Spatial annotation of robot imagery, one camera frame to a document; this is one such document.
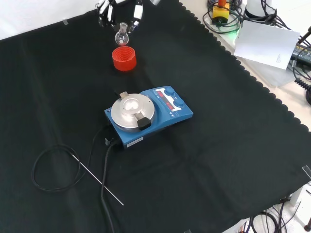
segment white paper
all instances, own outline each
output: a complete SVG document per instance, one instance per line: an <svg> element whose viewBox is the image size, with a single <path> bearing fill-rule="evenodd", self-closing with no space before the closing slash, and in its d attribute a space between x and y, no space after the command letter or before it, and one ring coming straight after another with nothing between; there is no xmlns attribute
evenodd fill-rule
<svg viewBox="0 0 311 233"><path fill-rule="evenodd" d="M244 21L235 41L235 56L286 69L300 33Z"/></svg>

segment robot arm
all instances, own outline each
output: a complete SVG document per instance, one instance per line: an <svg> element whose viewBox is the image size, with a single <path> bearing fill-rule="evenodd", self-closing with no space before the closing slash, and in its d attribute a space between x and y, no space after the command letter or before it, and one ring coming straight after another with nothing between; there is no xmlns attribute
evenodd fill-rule
<svg viewBox="0 0 311 233"><path fill-rule="evenodd" d="M96 9L99 15L99 24L103 26L115 26L115 16L113 8L117 6L118 4L130 1L130 0L99 0L99 2L96 4ZM135 0L135 10L133 19L131 20L131 23L129 25L129 31L128 33L131 33L134 31L134 29L139 25L139 22L142 18L143 14L143 6L142 6L142 0ZM158 5L158 3L161 0L150 0L152 4Z"/></svg>

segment black cloth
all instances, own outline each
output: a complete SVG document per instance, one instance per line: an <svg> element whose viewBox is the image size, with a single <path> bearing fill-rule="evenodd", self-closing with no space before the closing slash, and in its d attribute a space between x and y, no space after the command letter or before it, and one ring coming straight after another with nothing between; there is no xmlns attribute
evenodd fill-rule
<svg viewBox="0 0 311 233"><path fill-rule="evenodd" d="M225 51L177 0L144 2L130 37L134 71L112 66L114 32L94 12L0 42L0 232L101 233L108 224L90 175L67 192L31 181L45 148L62 143L86 162L115 92L170 85L194 112L129 149L114 149L107 187L118 233L220 233L308 181L307 127ZM102 176L104 130L90 170ZM44 186L72 181L73 158L47 155Z"/></svg>

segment white wall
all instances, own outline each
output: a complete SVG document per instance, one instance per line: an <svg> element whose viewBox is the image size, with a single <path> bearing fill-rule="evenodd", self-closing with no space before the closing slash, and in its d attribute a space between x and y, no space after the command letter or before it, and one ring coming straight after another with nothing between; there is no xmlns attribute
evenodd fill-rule
<svg viewBox="0 0 311 233"><path fill-rule="evenodd" d="M98 0L0 0L0 40L95 9Z"/></svg>

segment red digital display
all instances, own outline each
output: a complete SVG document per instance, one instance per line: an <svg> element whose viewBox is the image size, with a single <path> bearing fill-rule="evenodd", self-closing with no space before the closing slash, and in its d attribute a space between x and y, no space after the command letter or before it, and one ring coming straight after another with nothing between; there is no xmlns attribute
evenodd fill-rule
<svg viewBox="0 0 311 233"><path fill-rule="evenodd" d="M160 96L161 98L164 97L164 95L163 95L162 92L158 91L157 93L159 94L159 96Z"/></svg>
<svg viewBox="0 0 311 233"><path fill-rule="evenodd" d="M166 105L168 106L169 109L173 110L175 109L171 103L167 100L167 98L163 95L163 93L161 91L157 91L157 93L159 94L159 96L161 97L161 99L166 103Z"/></svg>

